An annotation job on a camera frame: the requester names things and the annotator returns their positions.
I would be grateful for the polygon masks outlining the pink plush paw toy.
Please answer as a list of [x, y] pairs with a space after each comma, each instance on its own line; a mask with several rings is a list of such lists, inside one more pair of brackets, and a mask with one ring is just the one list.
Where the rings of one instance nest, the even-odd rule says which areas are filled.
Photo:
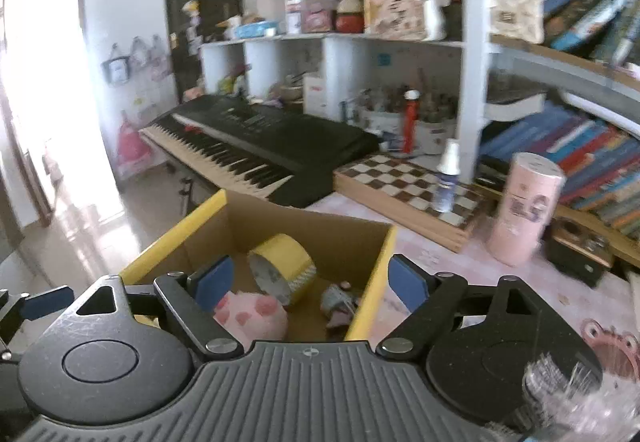
[[254, 341], [281, 341], [288, 332], [288, 313], [272, 295], [229, 291], [215, 306], [213, 318], [245, 349]]

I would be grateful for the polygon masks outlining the yellow tape roll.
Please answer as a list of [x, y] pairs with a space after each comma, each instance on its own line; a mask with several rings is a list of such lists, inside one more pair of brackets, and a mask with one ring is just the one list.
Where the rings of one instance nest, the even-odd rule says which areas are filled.
[[259, 290], [283, 306], [295, 304], [317, 277], [307, 251], [285, 234], [272, 236], [252, 249], [247, 261]]

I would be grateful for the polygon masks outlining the wooden chess board box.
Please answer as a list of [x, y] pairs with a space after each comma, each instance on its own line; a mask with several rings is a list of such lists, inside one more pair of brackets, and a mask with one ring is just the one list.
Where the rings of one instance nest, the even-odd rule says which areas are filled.
[[377, 153], [343, 165], [333, 173], [334, 191], [388, 217], [434, 243], [458, 252], [488, 210], [487, 199], [459, 185], [454, 206], [433, 208], [436, 173], [408, 160]]

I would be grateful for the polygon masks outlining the white spray bottle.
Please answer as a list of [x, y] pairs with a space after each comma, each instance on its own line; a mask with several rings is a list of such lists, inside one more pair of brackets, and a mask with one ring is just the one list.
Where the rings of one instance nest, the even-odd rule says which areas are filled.
[[447, 144], [437, 168], [437, 183], [432, 207], [438, 213], [450, 212], [460, 175], [460, 147], [457, 139], [447, 139]]

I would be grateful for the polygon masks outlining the pink cylindrical canister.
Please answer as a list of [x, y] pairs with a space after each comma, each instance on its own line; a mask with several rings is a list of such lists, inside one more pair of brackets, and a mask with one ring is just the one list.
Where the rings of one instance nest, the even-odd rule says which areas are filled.
[[532, 258], [565, 183], [563, 170], [533, 153], [513, 156], [506, 189], [487, 242], [489, 253], [508, 266]]

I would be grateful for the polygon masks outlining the pink cartoon desk mat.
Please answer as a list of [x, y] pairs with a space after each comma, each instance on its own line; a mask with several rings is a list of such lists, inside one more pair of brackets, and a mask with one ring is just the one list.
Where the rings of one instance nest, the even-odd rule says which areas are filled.
[[597, 355], [604, 370], [639, 382], [639, 274], [604, 275], [590, 288], [560, 275], [552, 304]]

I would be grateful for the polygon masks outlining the black electronic keyboard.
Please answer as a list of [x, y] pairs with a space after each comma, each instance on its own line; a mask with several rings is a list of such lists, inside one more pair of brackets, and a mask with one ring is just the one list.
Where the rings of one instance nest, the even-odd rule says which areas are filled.
[[333, 191], [333, 172], [378, 151], [352, 125], [205, 95], [167, 111], [140, 135], [205, 187], [306, 208]]

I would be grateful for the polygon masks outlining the red bottle with white cap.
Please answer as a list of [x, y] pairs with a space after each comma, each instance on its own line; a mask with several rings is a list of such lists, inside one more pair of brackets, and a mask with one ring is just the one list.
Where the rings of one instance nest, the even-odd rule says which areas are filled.
[[418, 90], [407, 90], [405, 97], [405, 120], [404, 120], [404, 145], [402, 145], [402, 153], [410, 156], [414, 146], [414, 132], [416, 131], [416, 120], [419, 114], [419, 98]]

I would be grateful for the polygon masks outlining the white bookshelf unit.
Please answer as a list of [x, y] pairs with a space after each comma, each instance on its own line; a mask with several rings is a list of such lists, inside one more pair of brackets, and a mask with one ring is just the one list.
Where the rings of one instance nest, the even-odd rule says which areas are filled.
[[323, 79], [322, 115], [340, 121], [346, 102], [381, 82], [410, 84], [425, 72], [432, 87], [457, 96], [456, 139], [460, 143], [460, 179], [473, 180], [480, 157], [480, 136], [490, 120], [487, 87], [490, 72], [502, 71], [556, 88], [567, 104], [608, 121], [631, 135], [639, 133], [639, 83], [624, 72], [513, 41], [489, 33], [487, 0], [470, 1], [463, 11], [467, 27], [460, 41], [385, 40], [372, 34], [294, 34], [206, 43], [201, 49], [206, 93], [238, 66], [246, 69], [246, 91], [263, 100], [273, 84], [303, 63], [297, 52], [322, 46], [314, 72]]

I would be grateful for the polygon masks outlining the cream quilted handbag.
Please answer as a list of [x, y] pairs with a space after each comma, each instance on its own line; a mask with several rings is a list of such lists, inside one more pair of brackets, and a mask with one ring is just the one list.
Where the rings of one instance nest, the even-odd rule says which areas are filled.
[[543, 0], [490, 0], [490, 32], [533, 44], [544, 41]]

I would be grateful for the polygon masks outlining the floral house figurine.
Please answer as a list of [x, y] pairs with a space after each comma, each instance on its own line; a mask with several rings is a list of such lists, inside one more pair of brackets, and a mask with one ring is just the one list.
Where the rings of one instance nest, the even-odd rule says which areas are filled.
[[442, 41], [451, 0], [363, 0], [364, 32], [392, 41]]

